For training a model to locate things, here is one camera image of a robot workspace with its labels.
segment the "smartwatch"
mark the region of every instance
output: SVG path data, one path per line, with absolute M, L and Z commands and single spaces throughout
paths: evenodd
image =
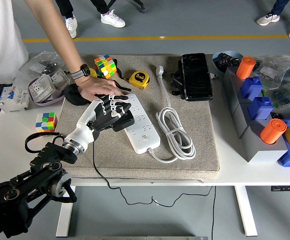
M 78 79 L 80 77 L 89 76 L 89 75 L 90 75 L 89 67 L 87 66 L 87 64 L 83 64 L 82 66 L 80 66 L 80 70 L 79 71 L 71 74 L 71 77 L 74 80 L 76 80 L 76 79 Z

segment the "table leg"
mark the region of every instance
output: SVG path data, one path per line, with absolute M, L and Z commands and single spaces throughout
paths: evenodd
M 243 220 L 245 234 L 247 237 L 258 236 L 255 220 L 246 190 L 246 186 L 235 186 L 240 214 Z
M 75 192 L 76 187 L 71 186 L 71 189 Z M 60 214 L 58 219 L 56 237 L 67 237 L 70 223 L 71 210 L 73 208 L 72 203 L 62 203 L 60 208 Z

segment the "white power cord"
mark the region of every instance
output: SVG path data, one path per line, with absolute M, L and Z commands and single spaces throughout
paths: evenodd
M 152 150 L 152 148 L 149 148 L 148 152 L 157 161 L 161 163 L 169 164 L 169 163 L 174 162 L 177 159 L 181 159 L 181 160 L 193 159 L 196 156 L 196 149 L 193 145 L 191 138 L 188 136 L 188 134 L 185 132 L 184 128 L 182 127 L 176 110 L 174 110 L 171 107 L 170 99 L 163 83 L 163 72 L 164 72 L 164 68 L 162 66 L 158 66 L 156 68 L 156 75 L 166 95 L 168 106 L 161 109 L 160 112 L 157 112 L 156 118 L 157 118 L 160 128 L 162 129 L 162 131 L 165 133 L 167 137 L 169 147 L 171 151 L 173 152 L 173 154 L 175 155 L 175 158 L 171 160 L 160 159 L 154 154 L 154 151 Z

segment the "gray felt mat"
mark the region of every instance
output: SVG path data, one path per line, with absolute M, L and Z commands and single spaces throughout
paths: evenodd
M 100 55 L 83 56 L 86 63 L 94 66 L 94 59 Z M 166 55 L 111 55 L 118 60 L 118 68 L 124 78 L 129 78 L 135 71 L 145 71 L 150 76 L 150 82 L 144 90 L 140 90 L 125 80 L 114 75 L 123 87 L 132 89 L 144 107 L 148 117 L 156 128 L 161 144 L 154 149 L 161 159 L 171 159 L 173 155 L 169 148 L 166 136 L 160 130 L 155 113 L 167 106 L 167 100 L 157 82 L 155 70 L 157 65 L 164 67 L 163 75 L 165 87 L 169 93 L 171 107 L 173 107 L 186 133 L 192 138 L 196 148 L 196 157 L 192 160 L 176 160 L 173 163 L 160 163 L 146 152 L 137 154 L 124 130 L 114 132 L 104 130 L 95 141 L 95 163 L 99 171 L 106 178 L 124 179 L 162 179 L 162 180 L 211 180 L 219 174 L 219 160 L 214 139 L 211 113 L 208 101 L 188 102 L 173 96 L 171 91 L 171 73 L 178 69 L 179 56 Z M 69 134 L 75 127 L 78 119 L 88 106 L 74 106 L 65 100 L 57 131 Z M 64 163 L 64 168 L 73 177 L 99 178 L 93 167 L 93 146 L 88 146 L 86 153 L 78 156 L 75 164 Z

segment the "yellow floor line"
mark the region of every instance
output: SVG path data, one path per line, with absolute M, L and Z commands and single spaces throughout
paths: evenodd
M 221 39 L 288 39 L 288 35 L 206 35 L 206 36 L 113 36 L 113 37 L 78 37 L 75 42 L 103 41 L 148 41 L 148 40 L 221 40 Z M 48 42 L 47 38 L 27 38 L 25 43 Z

